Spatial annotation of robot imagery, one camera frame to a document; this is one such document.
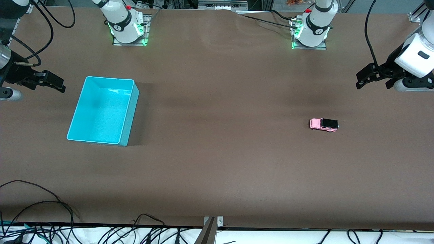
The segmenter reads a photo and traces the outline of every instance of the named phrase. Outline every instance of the brown table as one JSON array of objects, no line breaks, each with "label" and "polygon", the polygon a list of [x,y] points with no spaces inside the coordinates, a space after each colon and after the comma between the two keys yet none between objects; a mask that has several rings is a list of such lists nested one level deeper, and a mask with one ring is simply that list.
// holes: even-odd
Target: brown table
[{"label": "brown table", "polygon": [[[71,20],[69,8],[52,11]],[[100,10],[76,12],[76,26],[55,25],[40,55],[39,70],[65,79],[66,93],[18,87],[23,101],[1,103],[2,182],[48,187],[81,222],[148,212],[181,225],[215,214],[243,227],[434,227],[433,94],[384,82],[356,90],[355,74],[372,61],[364,15],[338,14],[328,49],[308,51],[292,50],[284,27],[224,10],[163,10],[147,47],[113,47]],[[380,62],[417,26],[405,15],[372,15],[370,24]],[[38,49],[49,29],[34,10],[16,35]],[[66,140],[86,76],[137,82],[128,147]],[[311,131],[314,117],[340,128]],[[2,189],[0,206],[11,218],[47,199],[18,183]],[[20,220],[68,218],[46,205]]]}]

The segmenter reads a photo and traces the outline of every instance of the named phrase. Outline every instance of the pink toy car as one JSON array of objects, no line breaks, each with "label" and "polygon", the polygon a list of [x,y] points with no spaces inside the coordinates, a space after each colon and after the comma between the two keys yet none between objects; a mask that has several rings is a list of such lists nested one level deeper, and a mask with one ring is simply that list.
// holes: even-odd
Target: pink toy car
[{"label": "pink toy car", "polygon": [[327,132],[335,132],[338,130],[339,125],[337,120],[333,119],[311,119],[309,127],[312,130],[322,130]]}]

